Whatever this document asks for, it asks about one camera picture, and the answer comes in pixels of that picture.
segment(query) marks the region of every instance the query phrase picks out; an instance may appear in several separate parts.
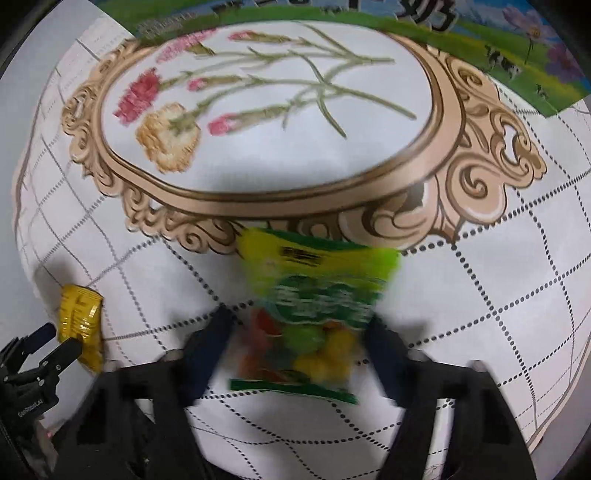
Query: tablecloth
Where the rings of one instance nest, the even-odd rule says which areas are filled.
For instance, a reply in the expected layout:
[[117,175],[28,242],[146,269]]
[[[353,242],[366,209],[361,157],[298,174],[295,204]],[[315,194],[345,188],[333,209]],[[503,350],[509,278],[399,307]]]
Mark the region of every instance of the tablecloth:
[[[533,449],[589,354],[584,102],[575,105],[583,113],[546,119],[444,52],[359,27],[283,23],[237,25],[146,50],[102,17],[72,45],[47,82],[15,172],[15,238],[36,295],[56,318],[64,284],[100,292],[106,356],[137,365],[179,348],[220,302],[248,318],[255,298],[235,247],[243,228],[396,247],[401,269],[378,313],[409,348],[436,361],[486,362]],[[303,38],[321,54],[334,45],[317,30],[345,43],[356,61],[372,57],[369,68],[377,69],[342,77],[341,88],[356,93],[328,90],[347,97],[326,103],[328,115],[298,104],[288,116],[285,91],[271,87],[189,110],[190,99],[237,76],[285,83],[269,55],[302,50],[278,37]],[[253,38],[255,48],[243,43]],[[319,54],[309,44],[296,45],[311,49],[303,50],[307,59]],[[200,55],[228,45],[256,51],[258,66],[270,70],[230,65],[178,80],[192,56],[204,61]],[[282,68],[305,61],[298,55]],[[334,61],[335,51],[329,55]],[[318,72],[293,67],[292,83],[327,76],[333,64],[318,58]],[[182,83],[174,94],[150,93],[150,81],[161,87],[171,78]],[[382,88],[388,82],[394,87]],[[352,103],[359,92],[365,103]],[[416,124],[392,105],[405,106]],[[158,149],[142,140],[150,125],[170,126],[174,109],[197,111],[183,145]],[[367,360],[356,366],[359,406],[230,392],[234,360],[230,349],[187,409],[211,462],[244,478],[375,476],[403,411],[381,394]],[[426,479],[440,474],[452,410],[453,400],[440,401]]]

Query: green and yellow candy bag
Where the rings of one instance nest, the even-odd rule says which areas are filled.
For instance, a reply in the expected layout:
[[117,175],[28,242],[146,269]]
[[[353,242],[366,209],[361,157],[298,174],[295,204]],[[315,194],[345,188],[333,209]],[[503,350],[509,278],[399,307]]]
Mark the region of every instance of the green and yellow candy bag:
[[357,403],[348,385],[361,333],[399,253],[260,229],[244,232],[239,249],[258,302],[231,390]]

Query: checkered pattern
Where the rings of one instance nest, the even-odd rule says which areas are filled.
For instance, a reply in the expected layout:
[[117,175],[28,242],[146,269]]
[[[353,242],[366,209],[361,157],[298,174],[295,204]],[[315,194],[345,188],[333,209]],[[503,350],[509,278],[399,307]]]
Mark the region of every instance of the checkered pattern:
[[[108,357],[136,365],[180,347],[220,302],[246,318],[253,295],[236,256],[193,254],[127,231],[121,200],[102,196],[69,161],[63,101],[126,36],[103,17],[56,66],[23,164],[16,233],[48,314],[55,317],[64,284],[94,288],[105,298]],[[537,143],[547,174],[525,190],[509,189],[508,208],[494,225],[466,224],[453,245],[428,237],[403,252],[401,271],[377,310],[409,347],[437,361],[485,361],[533,445],[589,352],[591,127],[574,109],[544,119],[499,89]],[[583,102],[577,108],[587,111]],[[358,407],[230,393],[232,351],[203,399],[187,409],[208,459],[243,478],[375,476],[403,412],[383,398],[368,361],[356,367]],[[444,462],[452,409],[452,400],[440,401],[427,479],[436,478]]]

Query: ornate frame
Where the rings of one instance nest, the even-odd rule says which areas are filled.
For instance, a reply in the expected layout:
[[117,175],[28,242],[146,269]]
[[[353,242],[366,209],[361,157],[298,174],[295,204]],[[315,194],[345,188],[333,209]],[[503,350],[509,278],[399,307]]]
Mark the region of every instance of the ornate frame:
[[[203,193],[170,185],[115,154],[106,143],[102,104],[128,68],[154,52],[126,40],[104,57],[66,102],[70,156],[105,195],[121,196],[126,225],[163,235],[195,252],[231,254],[252,220],[305,235],[408,248],[427,235],[453,241],[463,222],[494,223],[505,186],[529,186],[546,172],[522,122],[483,73],[431,47],[390,35],[422,65],[433,105],[412,144],[346,180],[301,190]],[[506,152],[505,126],[515,131]]]

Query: plastic package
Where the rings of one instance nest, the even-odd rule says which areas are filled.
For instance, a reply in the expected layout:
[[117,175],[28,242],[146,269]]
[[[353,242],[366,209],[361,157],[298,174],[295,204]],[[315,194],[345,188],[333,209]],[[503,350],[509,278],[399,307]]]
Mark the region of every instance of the plastic package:
[[239,249],[258,300],[231,390],[357,403],[349,384],[361,333],[399,253],[259,229]]
[[61,289],[60,323],[57,339],[64,342],[74,337],[82,342],[78,360],[95,373],[103,370],[100,313],[103,297],[97,292],[77,285]]

